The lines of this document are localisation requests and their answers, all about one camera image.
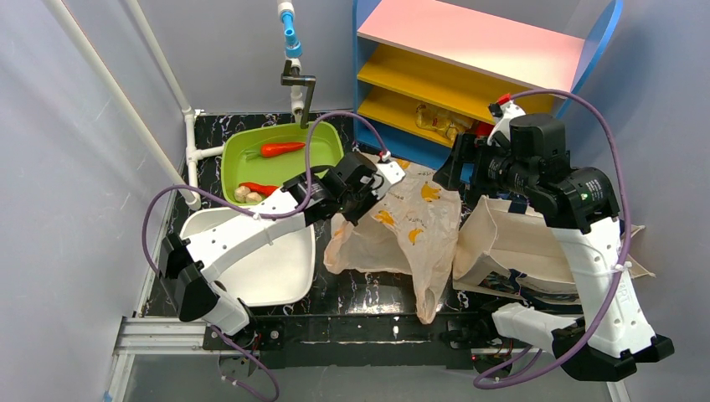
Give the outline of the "red snack packet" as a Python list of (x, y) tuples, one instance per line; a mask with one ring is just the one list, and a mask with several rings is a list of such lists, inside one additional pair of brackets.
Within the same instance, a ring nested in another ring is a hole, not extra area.
[(483, 121), (480, 121), (476, 125), (476, 128), (474, 130), (474, 134), (477, 137), (488, 137), (491, 135), (493, 128), (494, 128), (493, 125), (483, 122)]

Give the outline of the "yellow snack packet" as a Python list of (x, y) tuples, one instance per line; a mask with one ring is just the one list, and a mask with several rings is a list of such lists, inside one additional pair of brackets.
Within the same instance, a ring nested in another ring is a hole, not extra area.
[(448, 111), (438, 106), (419, 103), (416, 107), (415, 125), (439, 136), (454, 141), (462, 132), (468, 131), (475, 123), (473, 118)]

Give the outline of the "banana print plastic bag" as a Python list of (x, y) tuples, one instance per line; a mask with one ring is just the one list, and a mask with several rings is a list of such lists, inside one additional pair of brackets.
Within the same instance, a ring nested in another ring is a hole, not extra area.
[(341, 215), (332, 219), (324, 265), (332, 274), (355, 270), (410, 276), (417, 317), (431, 324), (452, 272), (462, 202), (458, 192), (434, 182), (433, 169), (402, 159), (397, 163), (403, 181), (358, 224)]

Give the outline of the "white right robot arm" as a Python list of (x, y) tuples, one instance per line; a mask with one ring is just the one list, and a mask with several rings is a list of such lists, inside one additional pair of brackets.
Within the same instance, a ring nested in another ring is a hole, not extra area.
[(543, 216), (569, 264), (583, 314), (578, 319), (509, 303), (490, 311), (479, 333), (515, 338), (552, 353), (579, 381), (617, 382), (640, 363), (672, 355), (672, 340), (656, 333), (636, 300), (623, 254), (630, 229), (620, 226), (615, 189), (594, 167), (573, 167), (564, 124), (544, 113), (518, 116), (488, 138), (461, 134), (434, 180), (456, 188), (471, 164), (466, 202), (510, 192)]

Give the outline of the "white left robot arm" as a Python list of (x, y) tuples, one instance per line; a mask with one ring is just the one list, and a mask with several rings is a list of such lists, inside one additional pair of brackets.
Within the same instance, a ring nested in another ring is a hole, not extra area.
[(250, 311), (218, 281), (238, 261), (335, 214), (352, 223), (368, 213), (405, 177), (404, 170), (382, 155), (372, 162), (348, 153), (335, 166), (306, 167), (264, 201), (236, 209), (236, 217), (186, 239), (174, 233), (161, 241), (157, 279), (181, 322), (204, 321), (226, 335), (250, 324)]

